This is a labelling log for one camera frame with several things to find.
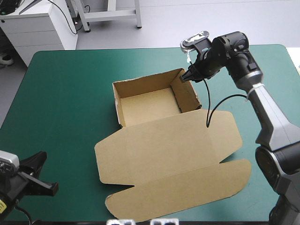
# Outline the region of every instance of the cardboard box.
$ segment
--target cardboard box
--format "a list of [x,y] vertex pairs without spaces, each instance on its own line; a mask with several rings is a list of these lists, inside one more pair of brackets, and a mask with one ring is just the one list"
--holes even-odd
[[112,84],[116,111],[122,127],[200,109],[191,82],[182,83],[184,69]]
[[251,164],[220,163],[242,146],[230,112],[206,128],[183,69],[113,83],[123,127],[95,146],[100,180],[134,185],[107,197],[117,218],[137,222],[230,197],[248,182]]

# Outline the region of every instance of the green tabletop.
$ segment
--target green tabletop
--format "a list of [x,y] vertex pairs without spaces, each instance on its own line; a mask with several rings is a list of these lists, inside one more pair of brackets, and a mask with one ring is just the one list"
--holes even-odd
[[[256,45],[250,51],[265,74],[264,83],[286,116],[300,125],[300,77],[281,45]],[[94,146],[117,131],[112,82],[187,68],[179,48],[81,50],[38,52],[22,81],[0,130],[0,149],[20,159],[40,150],[48,159],[40,179],[57,181],[55,197],[26,196],[20,205],[33,219],[100,221],[113,218],[105,198],[125,186],[102,184]],[[209,80],[212,104],[242,93],[225,69]],[[204,84],[194,83],[203,108],[207,108]],[[260,124],[249,102],[232,98],[221,110],[231,111],[240,130],[243,147],[228,160],[247,158],[252,174],[237,195],[169,215],[181,220],[267,220],[278,196],[255,162],[255,139]],[[10,220],[25,220],[13,212]]]

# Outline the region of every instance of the black wire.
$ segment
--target black wire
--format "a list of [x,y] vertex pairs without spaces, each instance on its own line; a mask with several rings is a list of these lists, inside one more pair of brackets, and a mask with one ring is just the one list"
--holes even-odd
[[221,104],[222,104],[224,101],[226,101],[227,99],[232,98],[232,97],[243,97],[243,98],[247,98],[246,95],[235,94],[235,95],[230,95],[230,96],[224,98],[223,100],[221,100],[221,101],[213,108],[213,110],[211,111],[210,117],[209,117],[209,118],[208,118],[208,117],[206,118],[206,127],[207,127],[207,128],[209,128],[212,114],[213,114],[214,111],[218,108],[218,106],[221,105]]
[[33,223],[32,223],[32,219],[31,219],[31,216],[30,216],[29,212],[27,212],[25,209],[19,207],[18,203],[19,203],[19,201],[17,200],[16,203],[15,203],[15,209],[22,212],[22,213],[24,213],[28,218],[29,225],[32,225]]
[[[192,67],[196,70],[196,72],[200,75],[198,69],[194,66],[194,64],[192,62],[190,62],[190,64],[192,65]],[[211,111],[210,113],[210,89],[208,87],[208,84],[206,82],[205,79],[203,79],[205,86],[206,86],[206,90],[207,90],[207,96],[208,96],[208,111],[207,111],[207,115],[206,115],[206,127],[209,128],[210,127],[210,121],[211,121],[211,117],[213,115],[213,113],[215,112],[215,110],[219,107],[219,105],[221,105],[224,101],[226,101],[229,98],[232,97],[243,97],[243,98],[247,98],[246,95],[241,95],[241,94],[235,94],[235,95],[230,95],[224,99],[222,99]]]
[[89,13],[89,12],[90,12],[90,6],[89,6],[89,5],[86,5],[85,8],[86,8],[87,6],[89,7],[89,11],[88,11],[88,13]]
[[78,34],[78,31],[77,31],[77,30],[76,30],[76,32],[72,31],[71,26],[70,26],[70,24],[69,24],[69,21],[68,21],[66,15],[65,15],[65,13],[61,10],[61,8],[60,8],[58,5],[56,5],[53,1],[51,1],[51,0],[47,0],[47,1],[48,1],[48,2],[51,2],[53,5],[55,5],[55,6],[61,11],[61,13],[64,15],[64,17],[65,17],[65,19],[66,19],[66,21],[67,21],[67,25],[69,26],[71,32],[72,32],[73,34]]

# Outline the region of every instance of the gray floor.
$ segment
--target gray floor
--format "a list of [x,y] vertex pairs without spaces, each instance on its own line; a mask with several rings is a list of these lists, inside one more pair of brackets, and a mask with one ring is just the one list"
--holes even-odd
[[[117,1],[118,9],[133,0]],[[211,37],[245,32],[250,44],[300,47],[300,0],[140,0],[142,29],[135,20],[91,23],[91,32],[79,32],[77,49],[177,47],[201,30]],[[85,0],[92,11],[105,1]],[[0,126],[9,110],[26,67],[16,57],[11,67],[0,69]]]

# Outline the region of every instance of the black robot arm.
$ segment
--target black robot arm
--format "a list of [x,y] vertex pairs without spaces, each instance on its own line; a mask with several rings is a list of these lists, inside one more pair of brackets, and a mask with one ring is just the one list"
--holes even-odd
[[270,213],[272,225],[300,224],[300,128],[291,124],[262,83],[263,73],[249,51],[245,34],[234,32],[208,40],[202,31],[181,42],[183,52],[196,50],[183,81],[210,79],[226,67],[237,88],[244,90],[261,124],[256,161],[280,195]]

